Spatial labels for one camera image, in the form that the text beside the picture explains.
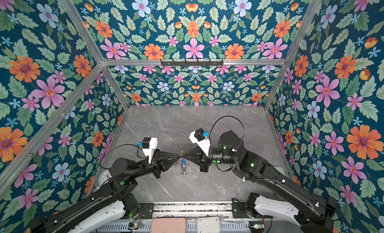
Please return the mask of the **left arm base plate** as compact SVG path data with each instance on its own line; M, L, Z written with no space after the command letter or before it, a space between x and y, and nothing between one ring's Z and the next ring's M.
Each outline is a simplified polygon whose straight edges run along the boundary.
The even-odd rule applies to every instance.
M154 213L154 203L138 203L137 208L131 213L132 219L149 220Z

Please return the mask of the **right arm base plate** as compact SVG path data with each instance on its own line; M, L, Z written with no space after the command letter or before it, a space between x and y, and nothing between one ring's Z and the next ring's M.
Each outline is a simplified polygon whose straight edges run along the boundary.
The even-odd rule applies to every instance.
M262 218L255 210L247 208L241 202L232 202L232 215L234 219L256 219Z

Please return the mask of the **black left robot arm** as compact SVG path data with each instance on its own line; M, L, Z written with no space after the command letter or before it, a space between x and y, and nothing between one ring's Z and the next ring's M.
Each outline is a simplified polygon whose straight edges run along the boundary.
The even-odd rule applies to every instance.
M105 211L105 220L112 216L113 210L122 210L123 217L135 217L139 214L139 203L132 194L137 187L136 178L147 174L154 174L160 178L161 173L167 171L180 158L179 154L155 150L152 162L143 159L134 161L120 157L108 169L111 178L88 197L74 206L67 208L50 217L38 217L30 224L32 233L68 233L80 226L85 220L94 220L95 214Z

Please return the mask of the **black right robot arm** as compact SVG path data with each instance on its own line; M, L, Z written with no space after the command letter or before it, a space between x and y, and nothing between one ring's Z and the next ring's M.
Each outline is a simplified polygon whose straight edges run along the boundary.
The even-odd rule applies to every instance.
M281 197L272 200L250 194L246 203L249 210L295 224L304 233L333 232L337 201L311 193L286 177L266 159L247 150L243 139L233 131L220 136L217 148L212 147L210 134L202 129L191 132L189 139L197 147L187 155L198 157L196 163L202 172L207 172L210 164L230 164L232 172L244 182L259 184Z

